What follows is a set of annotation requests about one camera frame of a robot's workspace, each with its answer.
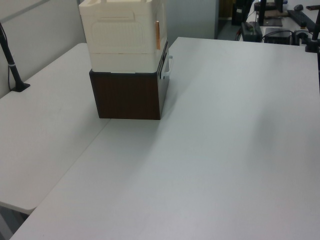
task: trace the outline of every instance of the gray carpet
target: gray carpet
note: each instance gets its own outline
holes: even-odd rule
[[[231,20],[219,20],[217,39],[234,41],[239,29],[240,26],[231,25]]]

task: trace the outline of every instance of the white table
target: white table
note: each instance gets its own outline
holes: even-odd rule
[[[90,69],[82,43],[0,99],[0,206],[30,214],[106,125]]]
[[[111,119],[12,240],[319,238],[316,54],[191,38],[170,54],[162,119]]]
[[[257,15],[257,17],[256,17],[256,12],[254,12],[254,3],[256,3],[256,2],[258,2],[258,0],[255,0],[251,5],[251,9],[250,9],[249,14],[251,14],[251,13],[253,13],[253,14],[248,17],[248,19],[246,20],[247,22],[255,22],[256,18],[258,21],[259,15]],[[310,11],[310,10],[306,9],[306,6],[320,5],[319,0],[288,0],[287,9],[293,10],[294,7],[298,4],[302,4],[303,5],[302,12],[305,15],[307,15],[312,21],[316,22],[319,10]],[[284,28],[284,29],[289,29],[290,31],[293,31],[293,32],[301,30],[300,26],[290,17],[283,17],[282,18],[282,27],[261,26],[262,35],[265,35],[266,28]]]

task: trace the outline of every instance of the white handle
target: white handle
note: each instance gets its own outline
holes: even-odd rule
[[[169,59],[171,59],[171,66],[169,67],[169,71],[164,72],[164,69],[166,68],[166,66],[168,64]],[[169,55],[168,57],[165,58],[165,61],[164,61],[164,64],[163,64],[163,70],[162,70],[162,73],[161,73],[161,77],[170,76],[173,65],[174,65],[174,57]]]

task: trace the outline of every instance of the dark brown wooden box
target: dark brown wooden box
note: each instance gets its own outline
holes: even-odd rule
[[[160,120],[169,77],[161,76],[168,42],[155,73],[110,73],[90,71],[96,107],[101,119]]]

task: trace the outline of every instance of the white styrofoam box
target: white styrofoam box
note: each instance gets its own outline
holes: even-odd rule
[[[92,70],[154,73],[167,42],[166,0],[85,0],[79,5]],[[156,24],[159,21],[160,49]]]

